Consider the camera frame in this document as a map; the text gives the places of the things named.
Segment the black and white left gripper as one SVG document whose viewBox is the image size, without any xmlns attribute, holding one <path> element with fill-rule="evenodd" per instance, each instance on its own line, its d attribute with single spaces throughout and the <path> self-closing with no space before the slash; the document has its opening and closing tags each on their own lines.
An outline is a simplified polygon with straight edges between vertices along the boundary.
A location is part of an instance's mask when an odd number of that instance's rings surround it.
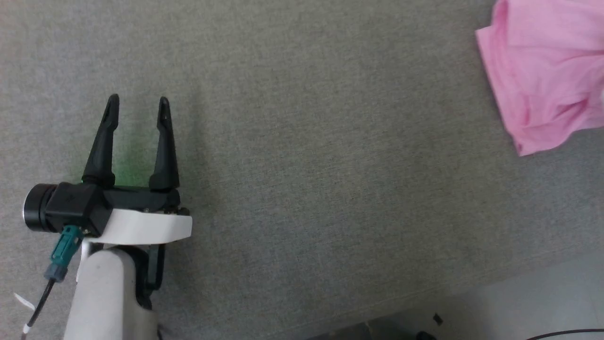
<svg viewBox="0 0 604 340">
<path fill-rule="evenodd" d="M 114 132 L 118 127 L 119 95 L 108 98 L 88 161 L 83 183 L 95 183 L 103 188 L 115 184 L 112 172 Z M 159 132 L 154 172 L 146 187 L 113 187 L 104 196 L 113 211 L 96 237 L 85 237 L 90 243 L 106 245 L 164 245 L 192 234 L 193 219 L 181 207 L 179 170 L 169 100 L 159 100 L 157 129 Z"/>
</svg>

